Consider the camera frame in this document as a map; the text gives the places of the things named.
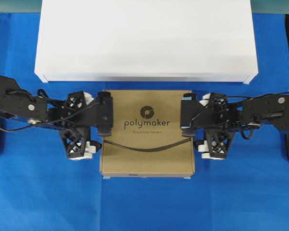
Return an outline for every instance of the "blue tablecloth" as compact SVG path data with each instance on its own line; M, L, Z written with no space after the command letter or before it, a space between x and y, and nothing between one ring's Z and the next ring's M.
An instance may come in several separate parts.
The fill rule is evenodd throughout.
M39 14L1 15L0 74L15 78L21 88L34 94L44 88L58 99L78 90L96 93L103 89L186 89L247 96L288 91L284 16L254 14L253 19L259 74L250 85L42 84L34 75ZM5 126L22 125L7 121ZM95 130L92 135L99 139ZM33 128L4 134L0 145L0 231L289 231L289 161L284 137L273 126L255 131L252 141L238 134L224 161L195 155L197 172L191 180L102 180L99 155L89 161L67 160L56 131Z

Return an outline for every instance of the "white box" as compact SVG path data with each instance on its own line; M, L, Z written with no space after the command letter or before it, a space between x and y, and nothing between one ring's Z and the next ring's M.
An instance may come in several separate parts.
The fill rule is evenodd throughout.
M258 74L249 0L43 0L47 81L227 81Z

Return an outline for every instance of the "polymaker logo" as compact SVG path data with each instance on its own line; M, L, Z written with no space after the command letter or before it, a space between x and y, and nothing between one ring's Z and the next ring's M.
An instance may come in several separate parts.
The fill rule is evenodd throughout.
M151 119L154 116L154 110L152 107L150 106L144 106L141 110L140 110L140 115L142 116L142 118L144 119Z

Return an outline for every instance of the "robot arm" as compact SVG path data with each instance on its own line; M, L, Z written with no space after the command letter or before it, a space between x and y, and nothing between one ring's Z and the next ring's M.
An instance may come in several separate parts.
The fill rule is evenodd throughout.
M109 92L99 92L97 98L79 91L71 93L65 101L48 97L44 90L38 96L19 88L12 78L0 76L0 117L28 122L30 125L6 132L41 127L59 131L69 159L91 158L101 148L91 141L91 127L99 136L110 136L113 127L113 102Z
M210 93L198 101L195 94L188 93L181 101L183 136L193 137L196 130L204 129L205 139L196 141L202 158L225 159L236 132L249 140L264 123L289 133L289 92L244 97L235 103L229 103L229 98L242 96Z

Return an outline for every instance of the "brown cardboard box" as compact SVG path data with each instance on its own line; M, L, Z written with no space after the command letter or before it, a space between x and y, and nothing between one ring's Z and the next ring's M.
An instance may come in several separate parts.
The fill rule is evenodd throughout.
M114 103L112 141L132 148L156 148L182 141L182 90L110 90ZM106 177L190 177L193 141L159 152L139 152L103 142L100 171Z

